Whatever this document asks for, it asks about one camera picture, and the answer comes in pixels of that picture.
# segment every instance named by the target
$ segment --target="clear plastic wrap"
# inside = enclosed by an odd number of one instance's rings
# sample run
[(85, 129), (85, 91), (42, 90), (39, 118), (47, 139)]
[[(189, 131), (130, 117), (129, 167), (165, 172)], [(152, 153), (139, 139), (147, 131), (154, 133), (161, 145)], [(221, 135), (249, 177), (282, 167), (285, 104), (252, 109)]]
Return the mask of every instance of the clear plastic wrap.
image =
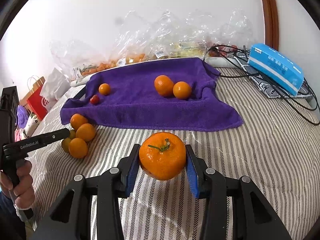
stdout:
[(238, 48), (244, 45), (250, 48), (255, 43), (252, 24), (243, 10), (235, 9), (231, 13), (229, 22), (221, 26), (218, 38), (221, 44), (236, 45)]
[(110, 68), (103, 55), (82, 41), (52, 41), (50, 50), (57, 69), (69, 82)]
[(138, 16), (135, 11), (130, 11), (124, 19), (120, 33), (111, 50), (111, 65), (119, 67), (142, 62), (149, 41), (149, 23)]
[(217, 43), (214, 17), (196, 10), (188, 14), (186, 26), (180, 29), (177, 56), (203, 58), (207, 49)]
[(151, 25), (148, 52), (144, 60), (178, 57), (176, 48), (179, 42), (179, 33), (186, 23), (170, 11), (165, 11), (159, 20)]
[[(255, 43), (251, 22), (242, 10), (231, 13), (227, 23), (219, 26), (210, 14), (200, 10), (180, 19), (165, 11), (150, 24), (135, 11), (130, 11), (120, 28), (108, 61), (81, 41), (51, 43), (51, 53), (59, 70), (69, 81), (89, 74), (148, 60), (175, 57), (231, 57), (232, 48), (249, 48)], [(224, 52), (207, 51), (212, 45), (221, 45)]]

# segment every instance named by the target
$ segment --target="bed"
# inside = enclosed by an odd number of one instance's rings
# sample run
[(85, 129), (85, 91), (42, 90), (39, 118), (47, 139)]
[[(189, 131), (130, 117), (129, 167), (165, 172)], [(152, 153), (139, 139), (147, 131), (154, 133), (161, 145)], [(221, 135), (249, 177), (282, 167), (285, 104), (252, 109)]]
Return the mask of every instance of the bed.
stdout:
[[(239, 75), (220, 68), (223, 75)], [(47, 114), (34, 135), (63, 127), (60, 109), (83, 86), (71, 88)], [(171, 130), (209, 167), (225, 176), (253, 179), (286, 226), (292, 239), (302, 239), (320, 214), (320, 127), (313, 126), (281, 99), (268, 99), (248, 78), (219, 78), (217, 97), (235, 108), (244, 124), (218, 132)], [(298, 101), (308, 106), (304, 99)], [(312, 112), (297, 108), (309, 119)], [(118, 164), (135, 143), (158, 130), (97, 127), (84, 159), (64, 153), (60, 142), (29, 154), (36, 200), (33, 228), (65, 185), (76, 175), (93, 177)], [(232, 239), (232, 202), (228, 203), (227, 238)], [(198, 239), (204, 200), (192, 197), (183, 171), (170, 181), (157, 181), (140, 169), (133, 193), (119, 199), (124, 239)], [(96, 239), (96, 199), (92, 201), (92, 239)]]

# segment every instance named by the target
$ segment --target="finger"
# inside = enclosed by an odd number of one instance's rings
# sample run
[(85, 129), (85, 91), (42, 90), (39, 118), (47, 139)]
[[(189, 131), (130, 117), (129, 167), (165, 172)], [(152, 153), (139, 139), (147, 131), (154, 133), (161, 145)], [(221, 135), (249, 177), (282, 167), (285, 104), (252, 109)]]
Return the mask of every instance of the finger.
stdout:
[(19, 196), (26, 192), (26, 190), (30, 187), (32, 187), (33, 178), (31, 175), (27, 175), (22, 177), (20, 180), (20, 183), (13, 189), (13, 192), (16, 196)]
[(17, 175), (19, 177), (26, 176), (26, 175), (30, 174), (31, 168), (32, 168), (31, 162), (25, 161), (24, 165), (17, 169)]
[(35, 201), (35, 192), (32, 187), (28, 188), (26, 192), (17, 197), (15, 204), (19, 208), (28, 208)]
[(0, 171), (0, 183), (7, 189), (12, 189), (12, 182), (8, 179), (7, 175), (5, 175), (2, 171)]
[(3, 186), (2, 183), (0, 183), (0, 189), (7, 198), (10, 198), (9, 190), (5, 186)]

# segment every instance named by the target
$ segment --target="plastic bag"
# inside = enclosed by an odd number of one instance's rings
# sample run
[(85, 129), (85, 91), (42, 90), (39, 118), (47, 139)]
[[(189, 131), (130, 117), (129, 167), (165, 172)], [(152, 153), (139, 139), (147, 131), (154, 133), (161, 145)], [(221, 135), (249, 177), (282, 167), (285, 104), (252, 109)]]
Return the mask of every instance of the plastic bag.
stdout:
[(142, 62), (146, 45), (150, 41), (149, 32), (149, 23), (135, 11), (130, 11), (111, 50), (110, 64), (119, 67)]
[(53, 41), (50, 50), (58, 70), (69, 82), (111, 67), (104, 63), (105, 57), (82, 41)]
[(52, 102), (59, 100), (70, 88), (66, 77), (56, 68), (53, 69), (43, 84), (40, 96), (47, 101)]
[(170, 11), (165, 11), (159, 20), (151, 25), (151, 39), (144, 60), (178, 57), (179, 35), (186, 23)]
[(208, 13), (196, 10), (189, 13), (186, 26), (180, 31), (178, 57), (200, 57), (206, 55), (207, 49), (217, 43), (214, 17)]
[(229, 22), (220, 28), (219, 40), (221, 44), (236, 45), (238, 48), (245, 45), (248, 49), (255, 43), (252, 24), (243, 10), (235, 9), (231, 13)]

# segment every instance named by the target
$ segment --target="tangerine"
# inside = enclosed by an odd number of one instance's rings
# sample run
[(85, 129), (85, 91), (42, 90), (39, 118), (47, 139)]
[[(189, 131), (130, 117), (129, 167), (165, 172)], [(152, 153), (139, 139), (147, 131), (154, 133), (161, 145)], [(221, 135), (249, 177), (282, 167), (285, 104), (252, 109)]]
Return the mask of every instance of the tangerine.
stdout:
[(65, 138), (61, 142), (61, 147), (65, 153), (69, 153), (69, 144), (71, 142), (70, 138)]
[(75, 130), (78, 130), (78, 128), (84, 123), (88, 123), (88, 119), (80, 114), (74, 114), (70, 119), (71, 127)]
[(110, 91), (111, 91), (110, 85), (107, 84), (107, 83), (101, 84), (100, 87), (99, 87), (99, 93), (104, 95), (104, 96), (109, 95)]
[(174, 85), (173, 94), (178, 99), (188, 99), (191, 95), (191, 87), (188, 83), (180, 81)]
[(172, 133), (154, 133), (141, 145), (139, 159), (140, 166), (147, 175), (158, 180), (169, 180), (185, 167), (186, 147)]
[(96, 130), (94, 129), (93, 125), (89, 123), (81, 125), (76, 132), (76, 138), (81, 138), (85, 142), (91, 141), (95, 135)]
[(159, 95), (163, 97), (172, 96), (174, 83), (168, 76), (157, 76), (154, 85)]
[(70, 130), (70, 135), (69, 135), (69, 138), (72, 140), (76, 137), (76, 130), (72, 129)]
[(88, 153), (88, 146), (81, 138), (74, 138), (69, 143), (69, 153), (75, 158), (84, 158)]

